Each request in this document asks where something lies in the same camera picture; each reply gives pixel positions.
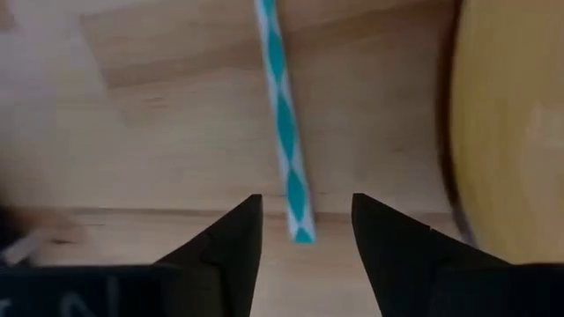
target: wooden surface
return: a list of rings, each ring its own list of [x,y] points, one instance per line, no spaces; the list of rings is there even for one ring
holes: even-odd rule
[[[314,208],[448,212],[434,135],[449,1],[279,1]],[[285,210],[252,0],[8,1],[7,203]]]
[[[456,178],[479,245],[512,262],[564,261],[563,16],[558,0],[464,8]]]
[[[263,255],[251,316],[380,316],[353,237],[349,217],[321,220],[317,243],[296,245],[286,221],[264,220]],[[216,217],[182,212],[81,210],[81,234],[70,243],[42,249],[49,264],[151,263],[210,225]],[[449,215],[428,213],[419,220],[456,237]]]

